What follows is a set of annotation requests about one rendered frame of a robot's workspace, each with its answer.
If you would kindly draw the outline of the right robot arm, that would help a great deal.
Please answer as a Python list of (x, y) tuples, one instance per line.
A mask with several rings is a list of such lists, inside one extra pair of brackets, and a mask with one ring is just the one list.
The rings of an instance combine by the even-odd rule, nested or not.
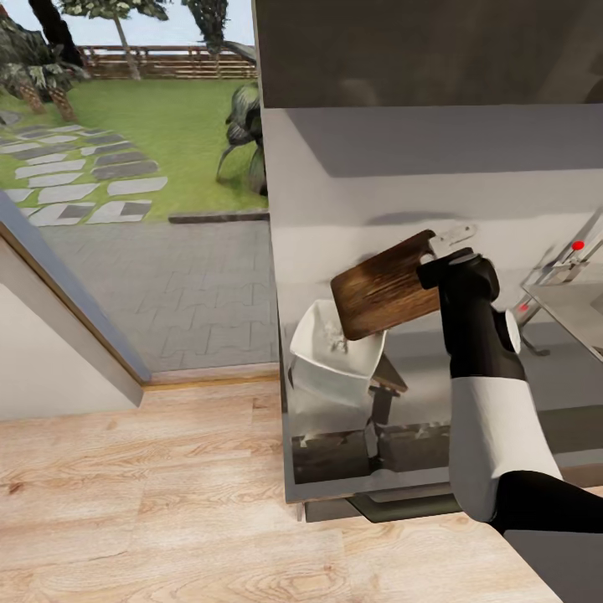
[(564, 603), (603, 603), (603, 498), (564, 482), (518, 359), (513, 314), (497, 311), (492, 262), (451, 252), (479, 224), (430, 238), (434, 260), (415, 268), (438, 286), (451, 356), (449, 476), (468, 517), (495, 528)]

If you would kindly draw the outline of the bowl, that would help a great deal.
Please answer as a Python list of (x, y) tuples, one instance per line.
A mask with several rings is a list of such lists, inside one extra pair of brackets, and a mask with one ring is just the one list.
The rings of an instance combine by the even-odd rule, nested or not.
[(386, 331), (360, 341), (349, 341), (344, 337), (342, 351), (335, 344), (329, 348), (331, 342), (326, 326), (330, 323), (336, 329), (341, 327), (336, 302), (317, 299), (294, 332), (291, 353), (336, 374), (355, 379), (371, 378), (381, 359)]

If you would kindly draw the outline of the cutting board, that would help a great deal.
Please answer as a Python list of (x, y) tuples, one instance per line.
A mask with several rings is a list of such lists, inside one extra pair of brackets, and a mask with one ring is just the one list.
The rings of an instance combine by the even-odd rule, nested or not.
[(415, 270), (422, 256), (435, 254), (430, 248), (435, 235), (423, 230), (334, 276), (343, 337), (360, 341), (441, 309), (438, 286), (424, 289)]

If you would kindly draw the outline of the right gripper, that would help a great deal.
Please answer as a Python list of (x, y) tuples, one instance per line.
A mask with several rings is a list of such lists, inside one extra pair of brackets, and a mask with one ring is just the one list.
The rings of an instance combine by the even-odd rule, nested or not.
[(430, 289), (431, 287), (438, 286), (440, 268), (445, 264), (447, 260), (453, 259), (454, 257), (458, 257), (459, 255), (472, 253), (473, 249), (471, 247), (465, 247), (465, 249), (451, 252), (450, 255), (445, 255), (445, 257), (441, 257), (440, 259), (432, 260), (431, 262), (426, 262), (422, 265), (418, 265), (415, 270), (418, 275), (418, 278), (420, 279), (421, 286), (426, 290)]

